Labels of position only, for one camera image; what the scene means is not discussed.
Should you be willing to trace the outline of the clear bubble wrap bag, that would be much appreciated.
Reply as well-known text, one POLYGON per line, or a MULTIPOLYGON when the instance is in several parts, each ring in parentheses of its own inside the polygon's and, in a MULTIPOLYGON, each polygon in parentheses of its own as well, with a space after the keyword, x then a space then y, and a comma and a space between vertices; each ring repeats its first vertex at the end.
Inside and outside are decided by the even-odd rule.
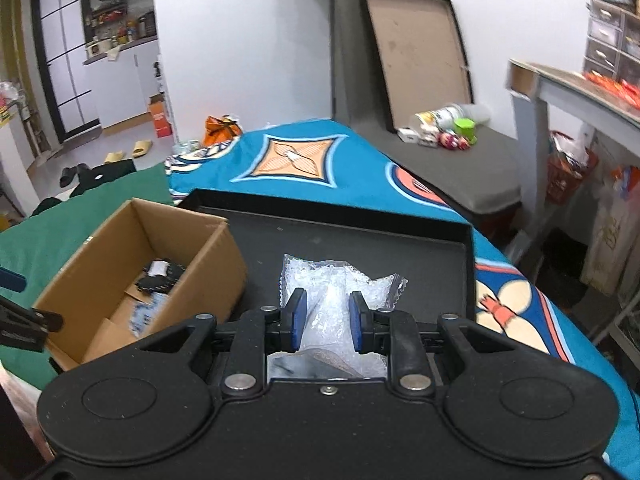
POLYGON ((393 310, 408 280, 399 274, 369 278, 346 261, 310 261, 286 254, 280 275, 280 304, 296 288, 307 293, 302 340, 293 353, 268 356, 270 379, 371 379, 387 374, 387 359, 360 354, 350 332, 348 300, 361 292, 371 310, 393 310))

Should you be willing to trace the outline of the black stitched patch plush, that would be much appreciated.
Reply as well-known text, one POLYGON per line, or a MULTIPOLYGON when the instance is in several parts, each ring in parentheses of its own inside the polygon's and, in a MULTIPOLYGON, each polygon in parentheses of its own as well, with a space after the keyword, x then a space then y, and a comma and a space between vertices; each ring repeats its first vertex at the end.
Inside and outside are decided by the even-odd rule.
POLYGON ((143 268, 140 278, 134 284, 137 290, 144 294, 152 294, 152 292, 168 294, 184 272, 186 272, 186 268, 179 263, 155 259, 143 268))

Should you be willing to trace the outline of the green cloth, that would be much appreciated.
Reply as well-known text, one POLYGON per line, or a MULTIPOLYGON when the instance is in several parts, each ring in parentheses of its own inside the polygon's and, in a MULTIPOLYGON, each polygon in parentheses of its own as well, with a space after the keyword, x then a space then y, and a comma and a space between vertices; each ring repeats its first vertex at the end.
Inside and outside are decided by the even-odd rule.
POLYGON ((134 172, 71 198, 1 235, 1 264, 26 278, 24 292, 2 296, 25 309, 58 312, 62 330, 43 353, 4 347, 2 365, 37 388, 79 365, 101 323, 154 257, 137 210, 142 200, 170 203, 163 165, 134 172))

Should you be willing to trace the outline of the large black shallow tray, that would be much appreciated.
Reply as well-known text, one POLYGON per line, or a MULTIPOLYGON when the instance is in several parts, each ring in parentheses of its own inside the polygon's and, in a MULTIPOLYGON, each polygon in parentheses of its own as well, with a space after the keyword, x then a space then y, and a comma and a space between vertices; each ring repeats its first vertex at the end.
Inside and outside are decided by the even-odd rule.
POLYGON ((369 278, 399 274, 398 307, 422 323, 470 318, 476 292, 472 229, 465 223, 292 198, 194 190, 181 208, 224 217, 247 266, 230 318, 279 300, 285 255, 345 261, 369 278))

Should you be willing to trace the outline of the open brown cardboard box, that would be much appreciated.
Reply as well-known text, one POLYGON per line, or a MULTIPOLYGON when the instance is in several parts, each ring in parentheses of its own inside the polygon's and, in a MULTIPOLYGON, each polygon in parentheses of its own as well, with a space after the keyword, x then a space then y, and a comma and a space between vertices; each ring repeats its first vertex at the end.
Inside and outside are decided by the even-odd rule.
POLYGON ((200 313, 225 321, 246 278, 227 219, 134 198, 82 244, 35 307, 62 316, 47 348, 72 370, 200 313))

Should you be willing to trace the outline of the blue patterned blanket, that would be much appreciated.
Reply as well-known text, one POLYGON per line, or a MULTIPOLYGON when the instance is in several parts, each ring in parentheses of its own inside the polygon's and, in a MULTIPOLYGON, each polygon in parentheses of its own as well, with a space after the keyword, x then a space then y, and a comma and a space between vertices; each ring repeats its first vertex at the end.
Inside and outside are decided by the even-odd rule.
MULTIPOLYGON (((176 203, 197 188, 312 200, 460 221, 434 189, 392 162, 349 128, 329 119, 244 132, 164 161, 176 203)), ((620 419, 606 448, 628 479, 639 475, 639 397, 567 316, 506 261, 480 232, 473 234, 476 320, 600 376, 615 392, 620 419)))

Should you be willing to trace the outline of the black slipper pair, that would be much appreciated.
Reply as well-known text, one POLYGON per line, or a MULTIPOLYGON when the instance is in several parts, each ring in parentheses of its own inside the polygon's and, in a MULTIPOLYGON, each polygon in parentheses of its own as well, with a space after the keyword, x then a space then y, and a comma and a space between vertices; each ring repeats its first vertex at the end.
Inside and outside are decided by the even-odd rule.
POLYGON ((89 170, 90 167, 83 162, 77 166, 65 167, 61 172, 60 180, 58 180, 58 183, 60 184, 61 188, 67 188, 72 184, 73 180, 76 177, 80 177, 82 174, 89 170))

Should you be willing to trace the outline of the black stool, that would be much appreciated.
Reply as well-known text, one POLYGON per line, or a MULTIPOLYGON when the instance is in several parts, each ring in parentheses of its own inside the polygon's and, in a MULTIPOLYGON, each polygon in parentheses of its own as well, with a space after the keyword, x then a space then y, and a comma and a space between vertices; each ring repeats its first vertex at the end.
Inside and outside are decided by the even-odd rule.
POLYGON ((79 196, 93 188, 98 188, 105 183, 113 182, 137 171, 131 159, 108 162, 94 168, 81 164, 77 166, 77 169, 78 185, 70 192, 70 197, 79 196))

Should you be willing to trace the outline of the white small box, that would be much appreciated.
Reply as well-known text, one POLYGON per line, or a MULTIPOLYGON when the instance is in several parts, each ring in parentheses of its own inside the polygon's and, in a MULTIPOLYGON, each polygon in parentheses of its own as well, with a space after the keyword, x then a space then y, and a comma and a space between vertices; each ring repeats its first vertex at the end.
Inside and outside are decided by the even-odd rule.
POLYGON ((405 143, 418 144, 420 142, 420 134, 411 128, 398 128, 397 135, 405 143))

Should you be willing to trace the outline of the yellow slipper left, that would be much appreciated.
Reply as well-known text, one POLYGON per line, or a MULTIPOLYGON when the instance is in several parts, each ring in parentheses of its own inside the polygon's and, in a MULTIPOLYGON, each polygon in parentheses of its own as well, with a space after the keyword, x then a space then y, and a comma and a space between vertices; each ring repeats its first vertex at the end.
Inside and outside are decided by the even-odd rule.
POLYGON ((104 159, 104 164, 114 164, 114 162, 120 162, 125 157, 124 151, 108 153, 104 159))

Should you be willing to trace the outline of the yellow slipper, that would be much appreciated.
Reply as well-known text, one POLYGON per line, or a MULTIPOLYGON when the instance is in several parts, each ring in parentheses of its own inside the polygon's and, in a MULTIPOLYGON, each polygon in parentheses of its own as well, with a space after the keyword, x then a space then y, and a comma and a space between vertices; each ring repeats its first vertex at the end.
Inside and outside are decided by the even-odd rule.
POLYGON ((108 153, 104 159, 104 164, 114 164, 114 162, 120 162, 125 157, 124 151, 108 153))
POLYGON ((133 158, 140 158, 149 153, 150 148, 152 148, 153 142, 151 140, 142 140, 137 141, 134 144, 134 148, 132 149, 131 156, 133 158))

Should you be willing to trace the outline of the red round toy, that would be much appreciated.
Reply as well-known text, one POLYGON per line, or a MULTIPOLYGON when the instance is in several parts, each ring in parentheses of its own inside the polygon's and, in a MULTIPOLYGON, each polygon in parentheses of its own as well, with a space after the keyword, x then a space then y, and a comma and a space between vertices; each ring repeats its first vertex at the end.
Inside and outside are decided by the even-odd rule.
POLYGON ((442 148, 449 151, 466 151, 471 147, 469 140, 465 136, 457 133, 442 131, 439 133, 438 143, 442 148))

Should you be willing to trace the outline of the orange bag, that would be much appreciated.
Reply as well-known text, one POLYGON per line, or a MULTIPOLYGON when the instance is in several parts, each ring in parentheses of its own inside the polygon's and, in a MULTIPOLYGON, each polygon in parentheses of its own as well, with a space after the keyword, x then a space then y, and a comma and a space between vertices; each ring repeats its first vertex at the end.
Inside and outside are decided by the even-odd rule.
POLYGON ((243 130, 239 123, 231 116, 208 116, 205 119, 205 133, 202 144, 204 146, 212 146, 214 144, 233 140, 242 133, 243 130))

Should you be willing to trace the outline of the white bottle on bench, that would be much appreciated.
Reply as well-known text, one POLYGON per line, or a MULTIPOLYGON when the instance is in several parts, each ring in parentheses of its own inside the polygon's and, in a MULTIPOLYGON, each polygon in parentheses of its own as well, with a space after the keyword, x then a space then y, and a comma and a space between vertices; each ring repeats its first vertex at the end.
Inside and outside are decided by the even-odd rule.
POLYGON ((428 110, 413 114, 409 119, 409 128, 420 132, 426 126, 434 126, 440 130, 454 128, 456 119, 471 119, 476 124, 487 124, 490 121, 490 110, 480 104, 448 104, 438 110, 428 110))

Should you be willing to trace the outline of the yellow slipper right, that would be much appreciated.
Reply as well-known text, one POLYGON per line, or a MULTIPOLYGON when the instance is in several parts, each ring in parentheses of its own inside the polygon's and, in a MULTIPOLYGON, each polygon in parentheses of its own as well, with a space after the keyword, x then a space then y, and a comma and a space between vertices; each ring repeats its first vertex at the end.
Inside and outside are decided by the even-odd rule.
POLYGON ((133 158, 140 158, 149 153, 150 148, 152 148, 153 142, 151 140, 142 140, 137 141, 134 144, 134 148, 132 149, 131 156, 133 158))

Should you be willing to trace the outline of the green lidded jar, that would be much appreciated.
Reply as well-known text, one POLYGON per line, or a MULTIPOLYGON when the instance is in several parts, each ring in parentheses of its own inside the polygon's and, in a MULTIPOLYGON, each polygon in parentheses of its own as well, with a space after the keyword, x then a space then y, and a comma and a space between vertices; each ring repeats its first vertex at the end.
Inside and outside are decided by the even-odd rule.
POLYGON ((471 118, 460 117, 454 120, 454 132, 460 138, 463 138, 470 145, 473 145, 477 142, 477 137, 475 133, 476 123, 471 118))

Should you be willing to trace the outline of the red basket under desk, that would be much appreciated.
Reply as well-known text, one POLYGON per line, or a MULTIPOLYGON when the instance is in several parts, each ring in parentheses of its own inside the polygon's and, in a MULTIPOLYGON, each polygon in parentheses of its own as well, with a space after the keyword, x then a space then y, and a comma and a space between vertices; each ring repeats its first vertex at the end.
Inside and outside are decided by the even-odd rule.
POLYGON ((549 131, 546 202, 564 205, 590 177, 598 155, 558 130, 549 131))

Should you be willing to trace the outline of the orange carton on floor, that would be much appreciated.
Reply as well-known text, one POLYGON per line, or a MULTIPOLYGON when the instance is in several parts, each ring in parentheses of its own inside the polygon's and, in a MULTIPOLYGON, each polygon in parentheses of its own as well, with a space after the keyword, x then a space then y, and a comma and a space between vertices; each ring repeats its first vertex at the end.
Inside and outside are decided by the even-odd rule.
POLYGON ((172 136, 172 127, 166 112, 163 92, 150 97, 148 110, 152 117, 156 136, 160 139, 172 136))

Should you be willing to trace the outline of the grey desk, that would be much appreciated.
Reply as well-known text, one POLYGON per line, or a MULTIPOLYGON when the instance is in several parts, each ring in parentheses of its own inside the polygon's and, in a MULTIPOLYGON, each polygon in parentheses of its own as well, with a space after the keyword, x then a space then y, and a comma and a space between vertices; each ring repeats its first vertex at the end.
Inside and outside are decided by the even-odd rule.
POLYGON ((509 61, 506 88, 518 135, 523 226, 506 248, 516 263, 532 246, 553 214, 546 205, 550 105, 579 119, 594 131, 639 155, 639 111, 575 72, 514 60, 509 61))

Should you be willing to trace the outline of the grey drawer organizer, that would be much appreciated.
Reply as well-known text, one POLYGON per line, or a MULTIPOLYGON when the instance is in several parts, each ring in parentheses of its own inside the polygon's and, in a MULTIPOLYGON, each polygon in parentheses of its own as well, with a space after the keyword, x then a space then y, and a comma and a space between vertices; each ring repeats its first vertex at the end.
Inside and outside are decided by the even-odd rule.
POLYGON ((639 17, 602 0, 588 4, 584 73, 639 85, 639 17))

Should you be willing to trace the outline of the black lid leaning on wall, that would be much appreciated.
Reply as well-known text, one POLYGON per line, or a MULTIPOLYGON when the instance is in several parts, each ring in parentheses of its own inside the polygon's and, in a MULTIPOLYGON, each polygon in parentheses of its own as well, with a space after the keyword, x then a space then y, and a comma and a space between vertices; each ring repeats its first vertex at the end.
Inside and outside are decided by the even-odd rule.
POLYGON ((363 0, 383 79, 385 125, 474 101, 468 57, 450 0, 363 0))

